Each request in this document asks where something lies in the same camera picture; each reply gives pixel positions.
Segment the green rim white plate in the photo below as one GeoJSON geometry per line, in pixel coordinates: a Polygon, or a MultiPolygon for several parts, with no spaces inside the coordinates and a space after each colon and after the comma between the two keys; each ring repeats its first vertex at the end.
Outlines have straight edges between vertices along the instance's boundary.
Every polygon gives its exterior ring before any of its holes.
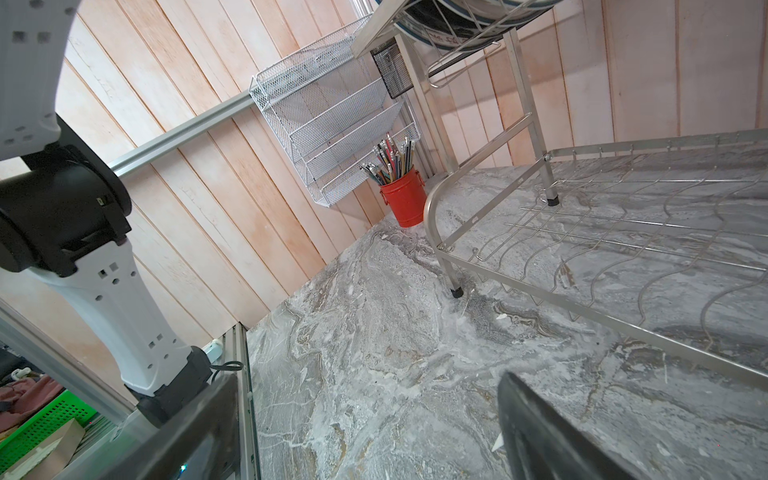
{"type": "Polygon", "coordinates": [[[395,17],[405,35],[443,51],[482,49],[551,10],[555,1],[410,1],[395,17]]]}

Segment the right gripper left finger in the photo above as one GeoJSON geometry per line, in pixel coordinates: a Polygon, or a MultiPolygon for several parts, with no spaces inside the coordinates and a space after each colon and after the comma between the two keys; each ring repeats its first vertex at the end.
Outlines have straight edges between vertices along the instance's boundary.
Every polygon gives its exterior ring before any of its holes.
{"type": "Polygon", "coordinates": [[[240,466],[238,381],[219,378],[103,479],[228,479],[240,466]]]}

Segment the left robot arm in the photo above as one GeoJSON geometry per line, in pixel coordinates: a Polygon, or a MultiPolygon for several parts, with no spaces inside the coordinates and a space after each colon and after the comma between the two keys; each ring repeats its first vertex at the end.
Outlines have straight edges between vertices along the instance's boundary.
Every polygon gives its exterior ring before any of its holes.
{"type": "Polygon", "coordinates": [[[56,113],[77,10],[75,1],[1,5],[1,156],[27,167],[1,183],[1,266],[64,297],[115,359],[139,411],[161,427],[207,387],[212,368],[138,273],[126,187],[56,113]]]}

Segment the red pencil cup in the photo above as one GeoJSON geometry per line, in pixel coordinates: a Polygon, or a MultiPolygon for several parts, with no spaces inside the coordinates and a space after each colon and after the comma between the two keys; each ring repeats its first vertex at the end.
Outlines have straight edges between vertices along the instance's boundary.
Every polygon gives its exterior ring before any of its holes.
{"type": "Polygon", "coordinates": [[[423,222],[427,194],[416,168],[412,168],[397,181],[381,186],[380,193],[402,228],[414,227],[423,222]]]}

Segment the black mesh wall basket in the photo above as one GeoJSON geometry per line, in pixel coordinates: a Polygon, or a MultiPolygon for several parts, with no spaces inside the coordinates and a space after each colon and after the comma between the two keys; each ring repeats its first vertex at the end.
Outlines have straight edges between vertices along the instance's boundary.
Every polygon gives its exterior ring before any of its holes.
{"type": "Polygon", "coordinates": [[[413,88],[399,46],[394,38],[370,51],[391,99],[398,99],[413,88]]]}

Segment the steel two-tier dish rack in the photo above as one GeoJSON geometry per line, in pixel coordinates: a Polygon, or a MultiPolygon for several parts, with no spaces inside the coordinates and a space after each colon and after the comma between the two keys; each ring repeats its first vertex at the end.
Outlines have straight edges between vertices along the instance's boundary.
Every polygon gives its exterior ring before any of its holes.
{"type": "Polygon", "coordinates": [[[541,1],[487,48],[499,135],[443,128],[427,236],[470,271],[767,386],[767,5],[541,1]]]}

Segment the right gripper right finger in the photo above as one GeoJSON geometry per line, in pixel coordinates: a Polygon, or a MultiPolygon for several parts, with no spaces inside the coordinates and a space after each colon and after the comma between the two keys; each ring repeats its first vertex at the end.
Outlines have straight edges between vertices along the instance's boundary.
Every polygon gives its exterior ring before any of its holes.
{"type": "Polygon", "coordinates": [[[511,372],[497,389],[499,423],[515,479],[631,479],[633,476],[511,372]]]}

